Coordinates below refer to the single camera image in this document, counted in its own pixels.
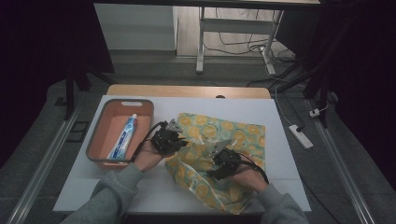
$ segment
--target tabletop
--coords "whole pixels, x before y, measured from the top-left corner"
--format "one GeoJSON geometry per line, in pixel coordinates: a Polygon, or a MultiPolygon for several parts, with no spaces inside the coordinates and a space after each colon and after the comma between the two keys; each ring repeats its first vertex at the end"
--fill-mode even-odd
{"type": "Polygon", "coordinates": [[[271,99],[265,88],[243,87],[205,87],[205,86],[152,86],[152,85],[112,85],[107,95],[144,95],[170,97],[208,97],[224,96],[233,99],[271,99]]]}
{"type": "MultiPolygon", "coordinates": [[[[94,124],[99,120],[106,102],[113,99],[143,98],[154,104],[153,123],[171,119],[181,112],[191,112],[265,125],[265,163],[269,180],[280,192],[290,193],[304,211],[310,211],[275,102],[270,98],[267,89],[145,85],[113,85],[108,89],[92,119],[92,125],[53,211],[69,213],[77,210],[89,200],[94,186],[108,172],[89,161],[85,154],[90,142],[89,136],[92,136],[94,124]],[[225,99],[216,99],[219,95],[225,99]]],[[[166,171],[163,161],[145,174],[138,187],[139,193],[134,197],[134,206],[128,209],[128,214],[207,215],[219,212],[205,207],[189,191],[177,186],[166,171]],[[175,198],[179,198],[177,203],[171,203],[175,198]]],[[[257,199],[252,198],[244,213],[257,214],[262,209],[257,199]]]]}

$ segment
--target floor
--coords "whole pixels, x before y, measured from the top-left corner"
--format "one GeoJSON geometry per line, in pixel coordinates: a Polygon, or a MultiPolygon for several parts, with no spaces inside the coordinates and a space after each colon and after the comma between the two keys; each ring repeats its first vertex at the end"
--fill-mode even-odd
{"type": "MultiPolygon", "coordinates": [[[[242,8],[213,8],[205,9],[205,18],[270,21],[274,15],[273,10],[257,10],[242,8]]],[[[196,56],[198,50],[199,18],[198,7],[178,7],[178,34],[177,55],[196,56]]],[[[268,35],[256,34],[204,34],[205,56],[238,56],[238,57],[261,57],[259,45],[267,42],[268,35]]],[[[282,44],[275,42],[273,51],[278,54],[286,49],[282,44]]],[[[292,52],[282,52],[283,56],[292,52]]]]}
{"type": "MultiPolygon", "coordinates": [[[[234,15],[245,16],[244,11],[238,11],[234,15]]],[[[179,16],[191,15],[189,20],[194,21],[195,14],[187,11],[179,11],[179,16]]],[[[187,38],[193,40],[193,36],[188,37],[183,33],[183,24],[180,24],[179,50],[175,55],[150,55],[132,52],[113,53],[112,60],[116,69],[115,74],[110,76],[118,83],[125,84],[148,84],[148,85],[196,85],[196,86],[235,86],[246,87],[253,80],[260,82],[251,83],[249,86],[267,88],[272,91],[272,98],[279,104],[279,115],[288,138],[290,149],[299,169],[300,176],[304,180],[304,189],[311,205],[312,212],[306,213],[310,223],[363,223],[357,216],[353,201],[345,189],[343,181],[335,171],[333,161],[329,152],[321,139],[316,123],[308,116],[309,108],[306,100],[302,96],[302,86],[295,86],[288,90],[286,94],[275,94],[277,85],[283,83],[276,79],[269,78],[263,69],[263,61],[257,53],[250,55],[230,55],[219,54],[219,51],[206,50],[205,72],[202,75],[195,74],[195,47],[181,47],[181,40],[187,38]],[[313,142],[314,148],[305,150],[299,142],[287,131],[291,123],[302,125],[305,128],[304,134],[313,142]]],[[[225,41],[245,41],[245,35],[231,39],[231,35],[225,41]]],[[[227,49],[230,46],[222,46],[219,41],[219,34],[214,33],[212,40],[205,40],[210,43],[211,48],[222,48],[242,52],[247,49],[247,44],[241,49],[227,49]]],[[[276,63],[276,71],[282,74],[290,63],[276,63]]],[[[298,70],[294,70],[292,75],[297,76],[298,70]]],[[[106,94],[108,84],[103,80],[89,75],[92,87],[89,92],[77,92],[87,94],[77,121],[90,122],[103,94],[106,94]]],[[[43,107],[40,116],[32,125],[31,130],[25,135],[14,155],[8,163],[0,170],[0,223],[6,223],[12,210],[17,205],[24,189],[31,180],[37,165],[40,163],[52,139],[63,122],[64,105],[62,99],[65,96],[64,82],[57,83],[49,88],[48,101],[43,107]]],[[[382,176],[368,153],[361,146],[359,141],[338,118],[334,111],[336,100],[329,99],[330,104],[327,109],[328,131],[332,134],[333,140],[338,147],[340,154],[359,188],[363,200],[367,203],[375,223],[392,224],[396,220],[396,193],[389,185],[386,178],[382,176]]],[[[70,133],[67,141],[62,146],[48,177],[38,192],[35,203],[25,220],[25,223],[59,223],[63,214],[52,212],[52,207],[56,203],[57,196],[62,190],[67,175],[73,166],[74,160],[81,147],[80,133],[70,133]]],[[[249,220],[259,220],[260,217],[250,217],[251,219],[235,219],[235,223],[247,223],[249,220]]],[[[189,223],[202,223],[213,221],[204,217],[186,220],[189,223]]],[[[161,220],[150,219],[148,217],[135,217],[134,223],[175,223],[180,222],[177,217],[161,217],[161,220]]]]}

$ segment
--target wall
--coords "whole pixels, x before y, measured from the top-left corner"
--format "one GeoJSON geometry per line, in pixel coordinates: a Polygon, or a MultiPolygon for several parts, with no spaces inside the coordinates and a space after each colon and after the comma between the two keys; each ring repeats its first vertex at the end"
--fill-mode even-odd
{"type": "Polygon", "coordinates": [[[94,6],[108,49],[176,49],[176,7],[94,6]]]}

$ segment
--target black cable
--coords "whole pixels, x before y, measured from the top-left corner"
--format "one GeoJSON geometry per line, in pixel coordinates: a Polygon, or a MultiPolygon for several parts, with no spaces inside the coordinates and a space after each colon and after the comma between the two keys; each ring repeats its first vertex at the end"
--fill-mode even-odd
{"type": "MultiPolygon", "coordinates": [[[[283,73],[281,73],[278,77],[279,79],[283,79],[284,77],[288,76],[296,67],[298,66],[297,63],[292,64],[289,66],[283,73]]],[[[279,80],[275,80],[267,89],[271,91],[271,88],[278,82],[279,80]]]]}
{"type": "Polygon", "coordinates": [[[268,180],[268,177],[267,177],[267,174],[264,172],[264,170],[260,166],[256,165],[256,163],[249,162],[249,161],[238,161],[238,160],[229,160],[229,161],[230,162],[236,162],[236,163],[239,163],[239,164],[248,165],[251,168],[253,168],[255,171],[259,171],[260,174],[262,175],[262,177],[264,178],[265,183],[270,184],[270,182],[268,180]]]}
{"type": "MultiPolygon", "coordinates": [[[[265,49],[265,44],[262,43],[260,45],[252,45],[252,46],[248,47],[248,49],[250,49],[251,51],[254,51],[254,49],[259,49],[261,47],[264,47],[264,49],[265,49]]],[[[264,49],[260,49],[260,50],[254,51],[254,52],[262,53],[264,51],[264,49]]]]}
{"type": "MultiPolygon", "coordinates": [[[[257,9],[257,12],[256,12],[256,20],[257,20],[257,18],[259,17],[259,10],[257,9]]],[[[250,39],[248,40],[248,43],[247,43],[247,48],[248,49],[250,49],[250,43],[253,43],[253,42],[251,42],[251,38],[253,37],[253,34],[250,34],[250,39]]]]}
{"type": "Polygon", "coordinates": [[[216,84],[216,83],[214,83],[212,81],[207,81],[206,83],[212,84],[213,86],[221,87],[219,84],[216,84]]]}
{"type": "Polygon", "coordinates": [[[251,159],[251,158],[249,158],[248,156],[246,156],[246,155],[244,155],[244,154],[242,154],[242,153],[239,153],[239,152],[237,152],[240,156],[243,156],[243,157],[245,157],[247,160],[249,160],[249,161],[251,161],[251,162],[253,162],[254,163],[254,161],[251,159]]]}
{"type": "MultiPolygon", "coordinates": [[[[216,7],[216,9],[215,9],[216,18],[219,17],[219,15],[218,15],[218,10],[219,10],[219,8],[216,7]]],[[[259,9],[257,9],[256,20],[257,20],[258,17],[259,17],[259,9]]],[[[222,40],[222,38],[221,38],[221,33],[219,33],[219,39],[220,39],[220,42],[221,42],[223,45],[240,45],[240,44],[247,44],[247,47],[248,47],[248,45],[249,45],[250,43],[263,42],[263,41],[266,41],[266,40],[267,40],[267,39],[263,39],[263,40],[253,40],[253,41],[251,41],[251,38],[252,38],[252,37],[253,37],[253,35],[250,35],[249,41],[234,42],[234,43],[225,43],[225,42],[222,40]]]]}
{"type": "Polygon", "coordinates": [[[274,62],[276,62],[276,63],[278,63],[278,64],[283,64],[283,63],[296,63],[296,62],[297,62],[296,59],[289,58],[288,60],[285,60],[285,59],[282,59],[282,58],[279,56],[281,52],[285,52],[285,51],[287,51],[287,50],[289,50],[289,49],[283,49],[283,50],[281,50],[280,52],[277,53],[277,56],[275,56],[275,55],[274,55],[274,52],[273,52],[272,50],[270,50],[272,56],[269,55],[269,57],[270,57],[272,60],[274,60],[274,62]]]}
{"type": "MultiPolygon", "coordinates": [[[[285,73],[289,73],[291,72],[290,69],[294,69],[292,68],[294,66],[294,64],[292,64],[290,67],[288,67],[283,73],[281,73],[279,76],[277,76],[276,78],[282,78],[284,76],[285,73]]],[[[261,83],[261,82],[265,82],[265,81],[271,81],[274,80],[273,77],[268,77],[268,78],[263,78],[263,79],[259,79],[259,80],[253,80],[253,81],[249,81],[246,85],[246,87],[250,87],[251,84],[253,83],[261,83]]],[[[271,84],[271,86],[268,89],[268,91],[274,86],[274,84],[276,83],[276,81],[274,81],[274,83],[271,84]]]]}
{"type": "Polygon", "coordinates": [[[141,143],[139,143],[139,146],[137,146],[136,150],[134,151],[134,155],[131,158],[131,162],[134,162],[134,160],[136,159],[137,155],[140,153],[140,151],[142,150],[143,145],[145,144],[145,142],[147,141],[147,139],[149,138],[149,136],[151,135],[151,133],[158,127],[158,126],[163,126],[166,122],[164,121],[160,121],[157,124],[155,124],[146,134],[145,138],[143,138],[143,141],[141,143]]]}
{"type": "Polygon", "coordinates": [[[241,55],[241,54],[247,54],[247,53],[252,52],[252,50],[248,50],[248,51],[244,51],[244,52],[233,53],[233,52],[229,52],[229,51],[222,50],[222,49],[210,49],[210,48],[208,48],[208,47],[205,45],[205,43],[203,43],[203,44],[204,44],[204,47],[205,47],[206,49],[208,49],[208,50],[220,51],[220,52],[223,52],[223,53],[228,53],[228,54],[233,54],[233,55],[241,55]]]}

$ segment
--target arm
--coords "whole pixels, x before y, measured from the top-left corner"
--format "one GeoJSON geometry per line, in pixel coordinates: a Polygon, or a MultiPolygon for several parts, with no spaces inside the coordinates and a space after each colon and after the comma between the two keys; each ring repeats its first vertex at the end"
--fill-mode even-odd
{"type": "Polygon", "coordinates": [[[258,193],[258,199],[265,208],[261,223],[308,223],[303,210],[291,196],[280,194],[272,184],[264,181],[259,172],[241,165],[232,179],[258,193]]]}
{"type": "Polygon", "coordinates": [[[88,202],[62,223],[114,223],[123,215],[137,193],[137,183],[143,173],[163,159],[147,142],[136,157],[118,174],[109,172],[93,190],[88,202]]]}

